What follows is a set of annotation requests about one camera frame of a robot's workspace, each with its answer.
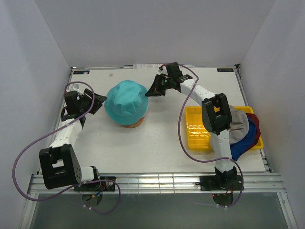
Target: red cloth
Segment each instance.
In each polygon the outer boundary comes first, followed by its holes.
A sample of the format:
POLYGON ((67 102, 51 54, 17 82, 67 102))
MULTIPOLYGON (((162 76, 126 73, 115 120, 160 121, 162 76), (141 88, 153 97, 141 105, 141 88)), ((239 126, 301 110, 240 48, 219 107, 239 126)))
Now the red cloth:
POLYGON ((259 120, 258 120, 257 116, 255 114, 250 114, 250 113, 246 113, 246 115, 247 115, 247 117, 251 118, 256 125, 254 143, 251 146, 249 146, 249 148, 247 149, 247 151, 248 151, 249 149, 251 149, 253 146, 255 146, 258 143, 259 137, 261 136, 261 131, 259 129, 259 120))

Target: white table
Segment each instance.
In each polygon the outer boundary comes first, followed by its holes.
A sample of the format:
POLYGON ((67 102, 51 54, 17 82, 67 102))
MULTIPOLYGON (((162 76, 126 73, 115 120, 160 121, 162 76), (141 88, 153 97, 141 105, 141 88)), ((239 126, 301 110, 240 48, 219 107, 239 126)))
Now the white table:
MULTIPOLYGON (((244 105, 235 73, 218 73, 216 68, 193 68, 199 75, 198 84, 214 93, 226 94, 229 104, 244 105)), ((106 96, 123 80, 134 80, 149 88, 156 69, 90 70, 89 74, 74 74, 71 81, 84 81, 94 91, 106 96)), ((135 129, 117 125, 102 107, 95 115, 88 114, 74 151, 81 166, 96 166, 102 173, 195 173, 214 172, 214 163, 202 164, 190 160, 182 151, 177 134, 179 111, 186 96, 174 89, 166 96, 150 97, 144 122, 135 129)), ((187 105, 197 105, 189 100, 187 105)), ((186 144, 185 119, 182 119, 182 139, 186 144)), ((213 151, 190 151, 201 160, 214 158, 213 151)), ((248 151, 237 161, 244 172, 264 172, 259 150, 248 151)))

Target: plastic tray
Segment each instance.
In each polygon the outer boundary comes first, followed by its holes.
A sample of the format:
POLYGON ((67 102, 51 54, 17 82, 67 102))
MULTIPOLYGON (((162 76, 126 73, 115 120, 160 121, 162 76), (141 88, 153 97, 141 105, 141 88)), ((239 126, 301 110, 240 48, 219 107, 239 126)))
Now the plastic tray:
MULTIPOLYGON (((252 113, 250 106, 235 106, 237 110, 252 113)), ((212 150, 210 146, 210 133, 205 129, 202 123, 202 111, 200 106, 187 106, 185 108, 187 145, 190 150, 212 150)), ((264 143, 260 136, 258 143, 251 149, 262 149, 264 143)))

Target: white wall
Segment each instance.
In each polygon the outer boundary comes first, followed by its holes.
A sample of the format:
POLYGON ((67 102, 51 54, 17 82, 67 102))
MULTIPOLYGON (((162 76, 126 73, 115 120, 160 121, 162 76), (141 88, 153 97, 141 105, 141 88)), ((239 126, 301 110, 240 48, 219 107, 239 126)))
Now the white wall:
POLYGON ((241 65, 258 114, 267 160, 282 174, 299 228, 305 228, 305 1, 276 0, 241 65))
POLYGON ((275 0, 35 0, 70 66, 241 63, 275 0))
MULTIPOLYGON (((0 0, 0 31, 0 227, 15 229, 25 199, 12 182, 14 159, 53 128, 70 69, 34 0, 0 0)), ((18 163, 25 192, 46 144, 30 148, 18 163)))

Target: black sticker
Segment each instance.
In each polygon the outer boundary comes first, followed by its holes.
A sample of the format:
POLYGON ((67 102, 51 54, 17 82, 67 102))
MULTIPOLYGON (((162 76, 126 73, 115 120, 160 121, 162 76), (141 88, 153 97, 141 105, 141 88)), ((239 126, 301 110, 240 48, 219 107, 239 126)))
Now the black sticker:
POLYGON ((89 70, 86 71, 74 71, 73 75, 84 75, 84 74, 89 74, 89 70))
POLYGON ((234 72, 233 68, 217 68, 219 73, 232 73, 234 72))

